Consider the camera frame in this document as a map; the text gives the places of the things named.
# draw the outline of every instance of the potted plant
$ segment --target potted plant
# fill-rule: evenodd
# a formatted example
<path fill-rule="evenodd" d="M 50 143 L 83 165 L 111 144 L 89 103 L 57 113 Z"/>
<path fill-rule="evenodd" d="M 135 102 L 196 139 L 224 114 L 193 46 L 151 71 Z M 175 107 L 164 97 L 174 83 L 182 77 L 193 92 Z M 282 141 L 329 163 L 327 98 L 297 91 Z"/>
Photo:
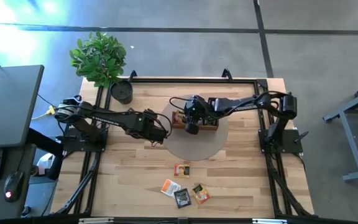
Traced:
<path fill-rule="evenodd" d="M 113 36 L 96 31 L 96 37 L 89 33 L 89 40 L 77 40 L 78 49 L 70 50 L 71 66 L 76 74 L 94 82 L 95 87 L 110 88 L 111 96 L 122 104 L 132 101 L 132 85 L 121 80 L 126 65 L 124 46 Z"/>

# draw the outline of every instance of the computer mouse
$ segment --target computer mouse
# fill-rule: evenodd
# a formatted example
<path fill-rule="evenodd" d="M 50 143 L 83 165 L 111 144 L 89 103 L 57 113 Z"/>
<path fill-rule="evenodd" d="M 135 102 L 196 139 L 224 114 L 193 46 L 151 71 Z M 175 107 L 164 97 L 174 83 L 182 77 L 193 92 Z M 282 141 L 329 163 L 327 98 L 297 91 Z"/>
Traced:
<path fill-rule="evenodd" d="M 20 198 L 23 187 L 24 173 L 15 171 L 6 177 L 4 185 L 4 198 L 7 202 L 15 202 Z"/>

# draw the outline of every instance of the gray concrete floor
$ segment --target gray concrete floor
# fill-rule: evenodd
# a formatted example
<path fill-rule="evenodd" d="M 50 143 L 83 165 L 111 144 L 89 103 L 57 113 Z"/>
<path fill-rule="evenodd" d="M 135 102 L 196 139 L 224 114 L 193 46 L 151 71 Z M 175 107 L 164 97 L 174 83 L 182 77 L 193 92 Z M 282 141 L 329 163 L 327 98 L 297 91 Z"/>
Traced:
<path fill-rule="evenodd" d="M 358 0 L 260 0 L 266 29 L 358 30 Z M 0 1 L 0 22 L 84 27 L 257 28 L 252 0 Z M 124 71 L 141 76 L 266 77 L 258 34 L 111 33 L 125 45 Z M 45 65 L 40 94 L 54 104 L 78 94 L 81 78 L 68 51 L 86 32 L 25 32 L 0 28 L 0 64 Z M 358 220 L 357 170 L 342 124 L 321 119 L 358 90 L 358 35 L 268 35 L 275 77 L 298 97 L 306 175 L 314 210 L 325 218 Z M 48 104 L 37 100 L 34 115 Z M 53 118 L 31 123 L 48 136 L 60 134 Z M 43 154 L 38 151 L 36 161 Z M 47 180 L 32 180 L 33 183 Z M 53 183 L 31 184 L 27 204 L 40 215 Z"/>

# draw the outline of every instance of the black plant pot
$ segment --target black plant pot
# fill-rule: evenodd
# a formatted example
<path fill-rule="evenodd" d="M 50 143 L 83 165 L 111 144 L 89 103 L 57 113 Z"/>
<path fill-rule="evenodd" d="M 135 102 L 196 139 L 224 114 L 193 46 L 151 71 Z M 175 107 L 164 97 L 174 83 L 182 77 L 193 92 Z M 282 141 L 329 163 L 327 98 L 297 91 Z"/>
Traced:
<path fill-rule="evenodd" d="M 132 84 L 126 80 L 113 83 L 110 87 L 111 96 L 122 104 L 128 104 L 132 101 L 132 93 Z"/>

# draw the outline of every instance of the gray metal stand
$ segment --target gray metal stand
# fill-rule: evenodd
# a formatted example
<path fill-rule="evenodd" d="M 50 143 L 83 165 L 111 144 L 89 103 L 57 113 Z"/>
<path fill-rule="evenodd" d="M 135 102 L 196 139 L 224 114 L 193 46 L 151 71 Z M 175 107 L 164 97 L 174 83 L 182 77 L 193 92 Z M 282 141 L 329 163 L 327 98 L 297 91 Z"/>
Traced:
<path fill-rule="evenodd" d="M 346 112 L 350 112 L 358 108 L 358 97 L 354 98 L 348 104 L 340 107 L 335 113 L 329 114 L 323 117 L 326 123 L 330 123 L 335 118 L 341 118 L 343 128 L 345 129 L 347 140 L 349 141 L 350 147 L 352 149 L 352 153 L 354 159 L 356 160 L 357 168 L 358 168 L 358 148 L 356 142 L 354 140 L 354 135 L 352 134 L 349 123 L 347 122 Z M 358 172 L 350 173 L 343 176 L 343 180 L 354 180 L 358 179 Z"/>

